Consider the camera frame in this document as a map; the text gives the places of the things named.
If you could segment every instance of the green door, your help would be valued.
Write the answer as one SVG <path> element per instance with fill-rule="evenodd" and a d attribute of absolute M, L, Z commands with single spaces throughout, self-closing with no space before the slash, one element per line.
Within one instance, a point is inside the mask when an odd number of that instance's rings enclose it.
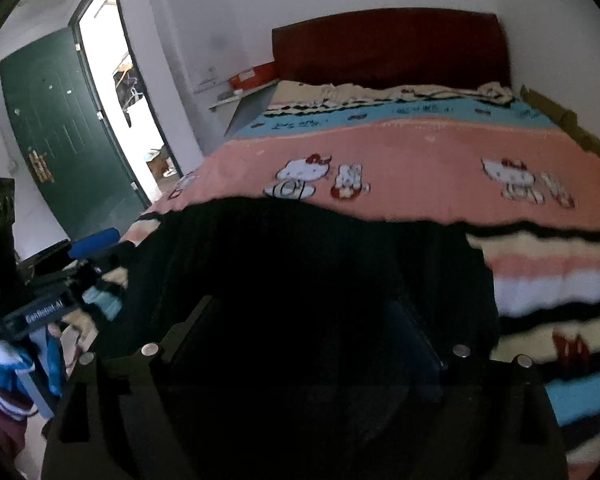
<path fill-rule="evenodd" d="M 144 204 L 98 118 L 72 30 L 11 54 L 0 77 L 20 150 L 65 232 L 73 240 L 109 227 L 123 234 Z"/>

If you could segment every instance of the silver bolt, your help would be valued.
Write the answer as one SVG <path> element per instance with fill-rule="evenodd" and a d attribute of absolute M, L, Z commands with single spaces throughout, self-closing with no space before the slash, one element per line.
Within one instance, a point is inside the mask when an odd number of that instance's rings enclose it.
<path fill-rule="evenodd" d="M 156 343 L 147 343 L 140 350 L 143 356 L 151 357 L 152 355 L 156 355 L 160 347 Z"/>
<path fill-rule="evenodd" d="M 95 355 L 92 352 L 85 352 L 84 354 L 82 354 L 80 356 L 80 358 L 78 359 L 78 362 L 82 365 L 82 366 L 86 366 L 89 363 L 91 363 L 91 361 L 93 361 Z"/>
<path fill-rule="evenodd" d="M 464 359 L 471 355 L 471 349 L 466 345 L 456 345 L 454 346 L 454 354 Z"/>
<path fill-rule="evenodd" d="M 533 363 L 534 362 L 531 360 L 531 357 L 529 357 L 528 355 L 518 356 L 518 364 L 523 368 L 531 368 Z"/>

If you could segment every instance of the dark red headboard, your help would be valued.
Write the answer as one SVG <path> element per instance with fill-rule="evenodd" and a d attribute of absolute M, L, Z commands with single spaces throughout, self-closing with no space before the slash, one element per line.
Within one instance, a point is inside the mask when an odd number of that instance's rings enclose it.
<path fill-rule="evenodd" d="M 280 79 L 376 89 L 510 86 L 507 40 L 495 14 L 360 10 L 275 28 L 272 40 Z"/>

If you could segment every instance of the white label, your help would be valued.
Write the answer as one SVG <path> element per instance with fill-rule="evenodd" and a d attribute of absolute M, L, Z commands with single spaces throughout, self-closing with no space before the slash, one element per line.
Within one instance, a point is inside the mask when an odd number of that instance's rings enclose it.
<path fill-rule="evenodd" d="M 253 68 L 250 68 L 250 69 L 245 70 L 244 72 L 238 74 L 238 79 L 240 81 L 246 81 L 247 79 L 251 79 L 255 75 L 256 75 L 256 73 L 253 71 Z"/>

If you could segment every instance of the red object on wall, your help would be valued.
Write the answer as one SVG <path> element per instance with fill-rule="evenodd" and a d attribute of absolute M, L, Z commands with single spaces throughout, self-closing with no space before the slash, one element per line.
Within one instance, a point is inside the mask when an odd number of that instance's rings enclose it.
<path fill-rule="evenodd" d="M 273 81 L 277 77 L 275 63 L 271 61 L 240 72 L 229 78 L 229 84 L 235 89 L 249 90 Z"/>

